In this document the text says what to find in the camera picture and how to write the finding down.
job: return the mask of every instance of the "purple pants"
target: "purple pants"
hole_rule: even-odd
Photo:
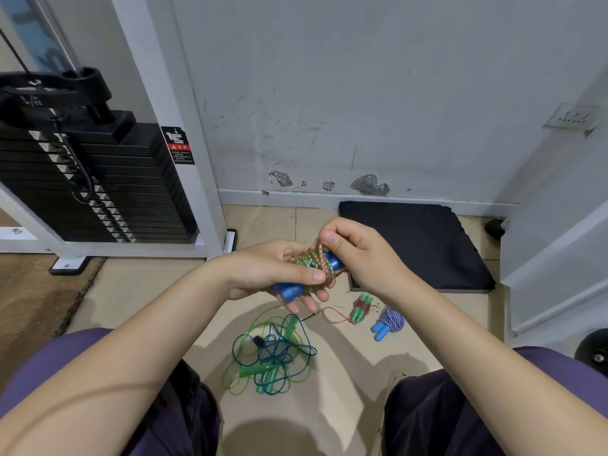
[[[109,332],[93,328],[53,339],[12,378],[0,396],[0,417]],[[608,379],[604,376],[546,348],[516,350],[608,417]],[[215,455],[219,423],[213,395],[182,360],[123,455]],[[385,456],[504,454],[445,370],[407,377],[395,386],[384,408],[383,437]]]

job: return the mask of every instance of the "black rubber mat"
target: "black rubber mat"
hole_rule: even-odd
[[[489,292],[496,283],[447,206],[341,202],[338,213],[376,229],[405,265],[438,291]],[[360,286],[353,278],[351,288]]]

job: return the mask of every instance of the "wall socket panel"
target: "wall socket panel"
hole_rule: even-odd
[[[565,130],[586,130],[601,114],[596,106],[561,103],[553,116],[543,126]]]

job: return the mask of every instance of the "white metal frame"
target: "white metal frame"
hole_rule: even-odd
[[[0,252],[55,253],[66,262],[85,256],[213,258],[230,252],[234,234],[227,234],[171,0],[112,2],[157,121],[182,128],[188,137],[195,165],[176,170],[199,228],[196,242],[65,242],[0,183],[0,206],[22,225],[0,227]]]

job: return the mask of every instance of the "hand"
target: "hand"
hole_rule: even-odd
[[[359,222],[332,219],[319,232],[319,240],[363,288],[380,297],[393,294],[396,283],[413,275],[376,229]]]
[[[223,266],[224,275],[228,276],[228,299],[242,299],[260,290],[274,295],[272,285],[275,283],[311,286],[323,283],[325,274],[322,270],[291,262],[307,250],[308,246],[297,241],[272,240],[217,258],[217,263]],[[329,299],[324,289],[315,294],[321,302]],[[300,300],[310,312],[317,311],[317,303],[312,296],[303,295]],[[287,303],[285,307],[294,314],[299,312],[295,302]]]

